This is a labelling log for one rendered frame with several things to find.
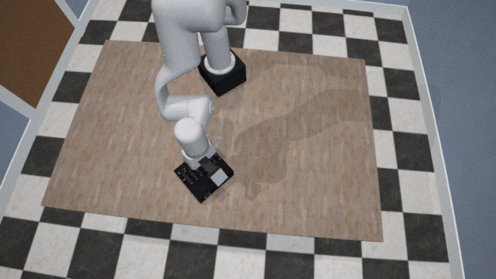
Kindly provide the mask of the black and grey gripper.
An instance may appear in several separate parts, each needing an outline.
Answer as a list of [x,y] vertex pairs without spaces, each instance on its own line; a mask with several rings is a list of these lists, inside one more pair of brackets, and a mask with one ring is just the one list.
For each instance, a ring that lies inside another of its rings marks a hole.
[[[212,142],[211,142],[211,140],[210,140],[210,139],[208,139],[208,144],[209,144],[208,152],[207,152],[207,153],[206,153],[206,155],[204,155],[203,157],[205,157],[205,156],[206,156],[206,157],[209,159],[210,157],[212,157],[212,156],[215,154],[216,150],[215,150],[215,147],[214,147],[214,145],[212,144]],[[184,160],[185,160],[186,162],[188,162],[188,165],[189,165],[188,167],[189,167],[189,169],[190,169],[190,170],[191,170],[191,169],[192,169],[192,170],[196,170],[197,168],[199,168],[199,167],[201,166],[198,162],[199,162],[199,161],[200,161],[203,157],[198,158],[198,159],[190,158],[189,156],[187,156],[187,155],[184,153],[184,151],[183,151],[183,150],[182,150],[182,157],[184,158]]]

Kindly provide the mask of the black lighting desk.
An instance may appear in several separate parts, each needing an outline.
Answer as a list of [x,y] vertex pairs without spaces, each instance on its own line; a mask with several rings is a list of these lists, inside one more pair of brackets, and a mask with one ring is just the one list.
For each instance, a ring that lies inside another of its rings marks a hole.
[[214,184],[214,182],[207,175],[208,172],[201,166],[196,170],[190,170],[188,165],[184,162],[174,170],[174,173],[181,179],[181,181],[200,203],[202,203],[207,197],[209,197],[234,175],[232,168],[216,152],[209,159],[215,166],[220,166],[228,176],[228,178],[219,186]]

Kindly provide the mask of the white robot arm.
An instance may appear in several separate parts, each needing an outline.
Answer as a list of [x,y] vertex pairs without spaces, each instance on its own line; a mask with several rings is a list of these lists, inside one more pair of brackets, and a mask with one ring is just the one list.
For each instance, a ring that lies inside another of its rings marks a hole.
[[151,0],[151,9],[164,57],[154,85],[157,106],[163,119],[177,122],[174,136],[187,156],[198,159],[209,148],[211,135],[205,131],[213,112],[212,97],[171,95],[167,83],[200,64],[198,33],[207,71],[221,75],[234,68],[236,59],[229,48],[226,26],[243,24],[246,0]]

